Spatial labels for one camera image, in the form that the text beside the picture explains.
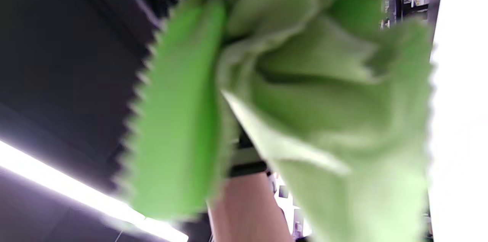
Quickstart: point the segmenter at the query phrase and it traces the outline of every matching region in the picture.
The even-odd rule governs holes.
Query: dark ceiling
[[[0,140],[105,193],[155,22],[136,0],[0,0]],[[208,217],[186,223],[207,242]],[[0,169],[0,241],[113,242],[118,232]],[[122,235],[119,242],[150,241]]]

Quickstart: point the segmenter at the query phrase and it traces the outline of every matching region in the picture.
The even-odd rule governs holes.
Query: microfiber cloth
[[[382,18],[382,0],[181,1],[131,104],[129,203],[159,220],[204,209],[240,124],[313,241],[416,241],[432,38]]]

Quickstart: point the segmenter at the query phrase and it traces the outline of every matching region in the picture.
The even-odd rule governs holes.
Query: green fabric
[[[267,33],[264,14],[246,23],[255,28],[219,59],[220,87],[284,178],[314,241],[417,241],[427,193],[429,31],[417,20],[380,31],[382,0],[315,3],[319,11],[312,1],[299,18],[281,11],[280,20],[294,21]]]
[[[382,0],[181,2],[136,89],[134,208],[201,211],[230,161],[230,105],[316,242],[416,241],[431,37],[383,18]]]
[[[133,153],[123,159],[128,170],[121,179],[128,183],[125,198],[145,216],[203,211],[223,176],[227,159],[220,156],[230,148],[231,127],[219,113],[214,65],[225,22],[224,0],[184,0],[157,35],[140,75],[126,139]]]

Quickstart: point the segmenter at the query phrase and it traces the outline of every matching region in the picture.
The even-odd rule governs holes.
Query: fluorescent light
[[[188,236],[169,224],[146,218],[127,204],[107,196],[0,141],[0,166],[116,219],[170,242]]]
[[[441,0],[432,61],[429,188],[436,242],[487,241],[488,45],[485,0]]]

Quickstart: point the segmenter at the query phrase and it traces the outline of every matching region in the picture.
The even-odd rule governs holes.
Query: white stripe
[[[169,242],[188,240],[187,235],[169,224],[146,218],[127,204],[90,188],[2,141],[0,141],[0,166]]]

